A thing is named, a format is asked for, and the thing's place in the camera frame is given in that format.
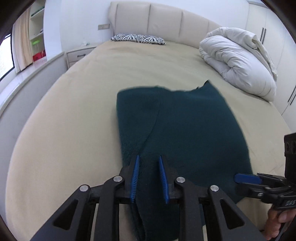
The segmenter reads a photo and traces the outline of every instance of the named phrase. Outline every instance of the electrical outlet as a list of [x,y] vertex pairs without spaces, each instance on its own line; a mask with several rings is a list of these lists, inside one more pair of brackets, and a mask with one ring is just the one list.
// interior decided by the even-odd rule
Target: electrical outlet
[[98,30],[109,29],[109,28],[110,28],[109,23],[98,25]]

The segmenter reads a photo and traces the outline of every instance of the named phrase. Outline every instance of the window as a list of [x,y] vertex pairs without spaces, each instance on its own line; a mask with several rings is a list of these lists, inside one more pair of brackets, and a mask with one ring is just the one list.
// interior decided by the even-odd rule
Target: window
[[11,34],[0,45],[0,81],[14,68],[11,51]]

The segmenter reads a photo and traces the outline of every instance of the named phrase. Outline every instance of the beige bed sheet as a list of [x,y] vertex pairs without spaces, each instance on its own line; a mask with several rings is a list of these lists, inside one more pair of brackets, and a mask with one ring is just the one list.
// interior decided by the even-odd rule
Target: beige bed sheet
[[[196,48],[106,42],[58,79],[18,138],[6,190],[8,227],[18,241],[28,241],[81,184],[100,185],[119,173],[119,90],[141,85],[191,90],[208,79],[244,133],[253,171],[283,175],[283,137],[290,130],[271,103],[225,82]],[[267,205],[250,199],[238,205],[262,228]],[[135,240],[122,206],[120,239]]]

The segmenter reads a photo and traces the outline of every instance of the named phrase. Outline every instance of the blue rubber tip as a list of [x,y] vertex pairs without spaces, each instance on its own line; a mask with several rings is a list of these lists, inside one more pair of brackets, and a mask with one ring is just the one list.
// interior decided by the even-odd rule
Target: blue rubber tip
[[165,199],[165,203],[168,204],[170,198],[168,194],[168,180],[165,174],[165,168],[163,166],[163,160],[161,156],[159,157],[159,172],[160,172],[160,180],[163,186],[163,197]]
[[237,173],[234,175],[234,181],[236,183],[251,183],[251,184],[261,184],[262,180],[260,177],[255,175],[247,175],[242,173]]
[[138,176],[139,176],[139,169],[140,169],[140,156],[137,155],[136,161],[135,161],[135,167],[133,169],[133,176],[131,179],[131,195],[130,199],[133,203],[136,198],[136,190],[137,190],[137,184],[138,184]]

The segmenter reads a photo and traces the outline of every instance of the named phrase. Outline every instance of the dark green garment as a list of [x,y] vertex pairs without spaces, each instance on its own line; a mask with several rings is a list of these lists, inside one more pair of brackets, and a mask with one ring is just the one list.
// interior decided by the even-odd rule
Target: dark green garment
[[224,98],[210,81],[192,91],[160,87],[122,90],[117,116],[123,165],[133,153],[141,157],[136,205],[132,206],[138,238],[167,241],[178,238],[177,205],[166,205],[159,178],[158,157],[194,184],[218,185],[234,202],[233,176],[252,174],[248,147]]

